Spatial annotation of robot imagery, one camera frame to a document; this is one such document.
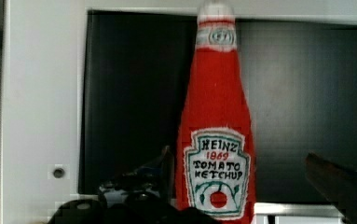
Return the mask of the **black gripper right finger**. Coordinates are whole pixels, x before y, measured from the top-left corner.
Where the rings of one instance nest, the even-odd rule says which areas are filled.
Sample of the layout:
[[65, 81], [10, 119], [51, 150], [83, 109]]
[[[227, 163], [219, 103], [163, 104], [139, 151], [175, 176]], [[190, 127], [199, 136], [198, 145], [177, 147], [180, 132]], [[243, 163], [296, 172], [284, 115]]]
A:
[[305, 159], [308, 182], [350, 224], [357, 224], [357, 170], [309, 153]]

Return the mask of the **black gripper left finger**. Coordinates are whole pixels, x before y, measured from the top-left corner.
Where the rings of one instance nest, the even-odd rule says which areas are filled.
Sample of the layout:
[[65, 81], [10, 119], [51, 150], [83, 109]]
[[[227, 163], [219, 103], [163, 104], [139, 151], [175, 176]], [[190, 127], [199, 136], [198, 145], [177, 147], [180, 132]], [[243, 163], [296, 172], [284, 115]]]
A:
[[99, 186], [94, 199], [64, 203], [47, 224], [220, 224], [195, 207], [171, 205], [174, 156], [159, 156]]

